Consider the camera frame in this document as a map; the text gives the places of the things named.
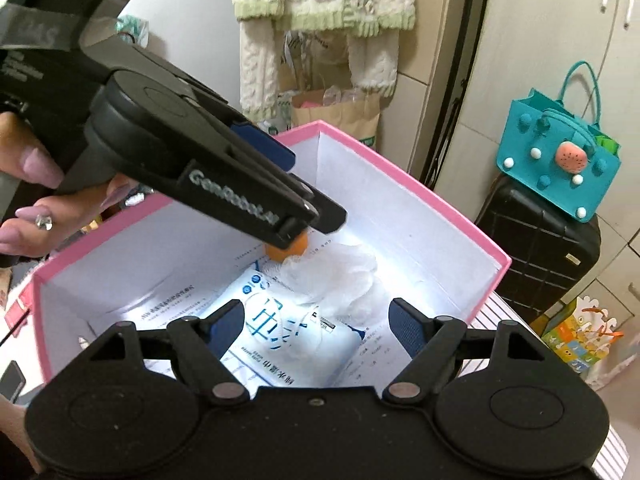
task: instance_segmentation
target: purple nail polish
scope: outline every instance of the purple nail polish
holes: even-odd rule
[[[17,244],[20,241],[20,231],[15,227],[0,228],[0,244]]]
[[[29,207],[21,207],[15,211],[17,218],[35,222],[38,215],[51,216],[51,209],[43,205],[32,205]]]
[[[100,204],[101,209],[105,209],[114,204],[117,204],[120,200],[124,200],[131,191],[131,186],[125,184],[124,186],[117,187],[111,194],[104,199],[104,202]]]
[[[65,177],[53,159],[40,148],[27,150],[20,162],[30,182],[56,189]]]

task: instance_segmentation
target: wet wipes package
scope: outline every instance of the wet wipes package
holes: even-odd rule
[[[244,330],[228,354],[271,386],[333,386],[365,337],[364,330],[325,319],[317,305],[297,304],[295,294],[254,269],[207,311],[230,300],[244,304]]]

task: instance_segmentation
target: striped surface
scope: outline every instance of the striped surface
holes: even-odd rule
[[[480,309],[470,326],[479,329],[495,330],[502,319],[513,319],[524,324],[520,317],[504,303],[497,295],[492,294]],[[466,361],[460,371],[460,375],[469,374],[476,370],[482,370],[489,364],[489,359],[473,359]],[[626,464],[629,462],[629,454],[620,436],[613,428],[609,428],[609,435],[600,450],[593,471],[604,480],[621,480],[625,473]]]

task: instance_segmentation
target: white door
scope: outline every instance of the white door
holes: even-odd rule
[[[532,87],[556,98],[567,70],[581,59],[597,72],[616,0],[602,3],[488,0],[460,123],[499,142],[512,100],[525,98]],[[582,114],[589,96],[579,78],[573,81],[564,104]]]
[[[619,0],[599,83],[600,126],[622,145],[622,165],[598,214],[629,241],[640,229],[640,0]]]

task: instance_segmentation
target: brown paper bag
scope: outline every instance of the brown paper bag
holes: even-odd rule
[[[324,90],[303,92],[291,99],[293,126],[322,120],[375,149],[376,131],[380,120],[380,96],[368,94],[362,101],[339,103],[316,108],[300,108],[305,102],[322,104]]]

